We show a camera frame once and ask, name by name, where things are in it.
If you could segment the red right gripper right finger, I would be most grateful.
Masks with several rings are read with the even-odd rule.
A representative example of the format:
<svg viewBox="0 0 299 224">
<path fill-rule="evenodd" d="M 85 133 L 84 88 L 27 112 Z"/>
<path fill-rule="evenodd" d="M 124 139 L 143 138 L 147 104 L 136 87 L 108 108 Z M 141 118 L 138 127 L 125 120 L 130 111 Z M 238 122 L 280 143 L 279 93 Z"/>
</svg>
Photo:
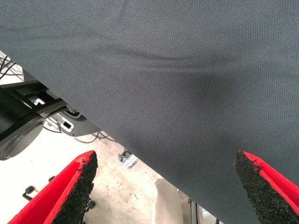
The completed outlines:
<svg viewBox="0 0 299 224">
<path fill-rule="evenodd" d="M 262 224 L 299 222 L 299 187 L 254 154 L 239 150 L 235 170 Z"/>
</svg>

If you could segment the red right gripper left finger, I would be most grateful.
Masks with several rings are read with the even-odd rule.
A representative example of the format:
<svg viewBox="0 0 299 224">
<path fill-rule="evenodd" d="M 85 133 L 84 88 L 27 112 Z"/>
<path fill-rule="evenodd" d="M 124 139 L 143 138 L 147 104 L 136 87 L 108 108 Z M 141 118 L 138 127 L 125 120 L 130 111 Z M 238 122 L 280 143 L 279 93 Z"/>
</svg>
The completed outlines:
<svg viewBox="0 0 299 224">
<path fill-rule="evenodd" d="M 10 224 L 80 224 L 93 190 L 98 160 L 91 150 L 77 156 L 10 221 Z"/>
</svg>

